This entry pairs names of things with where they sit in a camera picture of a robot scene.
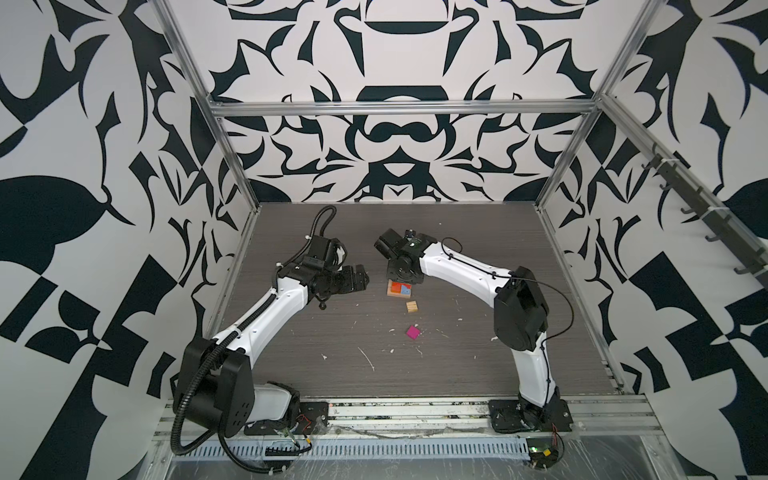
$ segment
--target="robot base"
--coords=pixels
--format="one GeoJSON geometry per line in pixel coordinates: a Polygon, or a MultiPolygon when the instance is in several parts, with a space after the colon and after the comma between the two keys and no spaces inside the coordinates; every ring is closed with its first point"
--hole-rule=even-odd
{"type": "Polygon", "coordinates": [[[528,400],[491,400],[488,402],[491,427],[497,433],[558,432],[571,431],[571,410],[565,400],[560,399],[559,389],[544,408],[528,400]]]}

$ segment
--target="black and white pattern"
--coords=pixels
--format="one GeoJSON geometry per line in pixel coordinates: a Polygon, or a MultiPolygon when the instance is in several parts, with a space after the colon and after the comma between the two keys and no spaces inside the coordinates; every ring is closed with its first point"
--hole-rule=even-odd
{"type": "MultiPolygon", "coordinates": [[[[671,0],[617,93],[766,238],[768,5],[671,0]]],[[[601,117],[546,211],[590,317],[691,475],[768,475],[768,292],[601,117]]]]}
{"type": "Polygon", "coordinates": [[[261,201],[535,200],[578,114],[228,118],[261,201]]]}
{"type": "Polygon", "coordinates": [[[249,207],[145,0],[0,6],[3,478],[136,475],[249,207]]]}
{"type": "Polygon", "coordinates": [[[217,101],[590,97],[641,0],[172,0],[217,101]]]}
{"type": "Polygon", "coordinates": [[[768,5],[670,0],[615,93],[768,238],[768,5]]]}

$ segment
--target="black and white wallpaper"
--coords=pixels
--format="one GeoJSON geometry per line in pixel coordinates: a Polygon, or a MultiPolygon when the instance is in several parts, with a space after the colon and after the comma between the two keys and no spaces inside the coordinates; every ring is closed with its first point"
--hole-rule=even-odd
{"type": "MultiPolygon", "coordinates": [[[[766,238],[768,5],[670,0],[618,88],[766,238]]],[[[768,475],[768,292],[602,116],[546,211],[628,389],[643,392],[693,478],[768,475]]]]}
{"type": "Polygon", "coordinates": [[[170,3],[215,101],[364,101],[590,97],[642,1],[170,3]]]}
{"type": "Polygon", "coordinates": [[[145,0],[0,4],[3,478],[133,478],[249,207],[145,0]]]}
{"type": "Polygon", "coordinates": [[[261,201],[535,200],[579,114],[227,118],[261,201]]]}

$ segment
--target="dark wooden tabletop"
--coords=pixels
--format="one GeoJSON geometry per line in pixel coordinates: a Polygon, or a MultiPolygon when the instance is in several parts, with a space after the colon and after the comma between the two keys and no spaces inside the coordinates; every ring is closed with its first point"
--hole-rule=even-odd
{"type": "MultiPolygon", "coordinates": [[[[286,383],[303,396],[514,395],[518,375],[511,351],[492,340],[493,310],[480,299],[435,278],[413,287],[411,299],[386,295],[386,260],[373,243],[387,228],[413,229],[438,240],[455,237],[463,253],[494,266],[526,266],[537,280],[571,297],[531,204],[340,204],[326,237],[349,250],[346,264],[362,263],[365,292],[337,295],[320,310],[316,300],[290,319],[257,360],[254,379],[286,383]],[[407,313],[406,301],[418,303],[407,313]],[[422,335],[406,336],[418,324],[422,335]]],[[[275,262],[304,244],[313,204],[264,204],[225,312],[224,325],[245,313],[268,288],[275,262]]],[[[541,288],[550,307],[549,333],[564,329],[570,310],[541,288]]],[[[548,347],[552,377],[564,395],[612,393],[598,351],[578,315],[548,347]]]]}

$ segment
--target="robotic arm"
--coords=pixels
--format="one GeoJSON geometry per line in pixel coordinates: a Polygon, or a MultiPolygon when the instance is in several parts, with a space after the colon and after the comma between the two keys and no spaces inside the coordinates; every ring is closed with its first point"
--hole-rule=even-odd
{"type": "Polygon", "coordinates": [[[545,348],[549,307],[530,270],[520,266],[513,272],[479,262],[413,230],[401,237],[389,229],[375,247],[389,261],[388,279],[422,283],[425,275],[434,276],[493,308],[494,331],[512,350],[520,378],[518,401],[494,400],[489,405],[494,430],[552,430],[553,425],[570,430],[570,412],[551,377],[545,348]]]}
{"type": "Polygon", "coordinates": [[[266,422],[273,429],[293,426],[298,392],[279,384],[255,386],[252,368],[267,343],[313,297],[324,310],[331,296],[366,289],[365,268],[343,266],[343,244],[323,236],[335,213],[335,207],[324,207],[317,214],[304,247],[284,265],[278,264],[273,287],[242,317],[212,339],[196,338],[187,345],[174,394],[176,417],[170,445],[175,454],[191,452],[214,433],[224,446],[223,437],[255,422],[266,422]],[[315,235],[319,219],[329,210],[330,218],[315,235]],[[208,429],[189,445],[180,443],[185,419],[208,429]]]}

